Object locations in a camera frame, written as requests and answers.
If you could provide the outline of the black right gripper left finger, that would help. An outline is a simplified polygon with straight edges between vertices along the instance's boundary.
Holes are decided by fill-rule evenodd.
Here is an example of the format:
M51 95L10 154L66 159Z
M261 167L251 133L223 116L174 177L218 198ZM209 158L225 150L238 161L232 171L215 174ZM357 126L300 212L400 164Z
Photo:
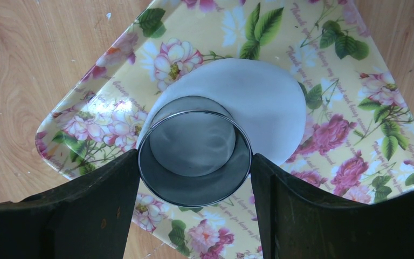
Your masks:
M139 182L133 149L56 188L0 203L0 258L123 258Z

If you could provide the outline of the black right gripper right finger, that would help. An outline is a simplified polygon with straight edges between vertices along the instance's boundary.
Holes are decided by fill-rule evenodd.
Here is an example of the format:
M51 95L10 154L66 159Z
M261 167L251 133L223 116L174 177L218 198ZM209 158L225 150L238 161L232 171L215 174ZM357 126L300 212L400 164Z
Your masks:
M264 258L414 258L414 191L366 205L315 187L261 154L250 172Z

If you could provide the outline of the floral yellow tray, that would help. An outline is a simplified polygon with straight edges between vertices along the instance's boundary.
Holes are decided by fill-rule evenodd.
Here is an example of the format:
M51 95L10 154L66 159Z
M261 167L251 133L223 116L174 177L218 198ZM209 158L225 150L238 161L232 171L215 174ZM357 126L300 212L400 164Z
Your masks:
M153 1L43 121L41 157L75 179L137 146L159 95L225 58L288 70L307 97L289 173L376 203L414 191L414 118L353 1Z

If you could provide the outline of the white dough ball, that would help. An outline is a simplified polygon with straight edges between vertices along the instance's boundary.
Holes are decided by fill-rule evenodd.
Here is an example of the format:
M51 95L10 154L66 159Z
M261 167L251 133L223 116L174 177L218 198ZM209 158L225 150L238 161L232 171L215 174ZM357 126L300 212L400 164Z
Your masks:
M170 85L153 105L138 138L168 102L188 96L222 105L244 130L252 153L283 164L299 145L305 124L305 98L297 80L268 62L222 59L201 66Z

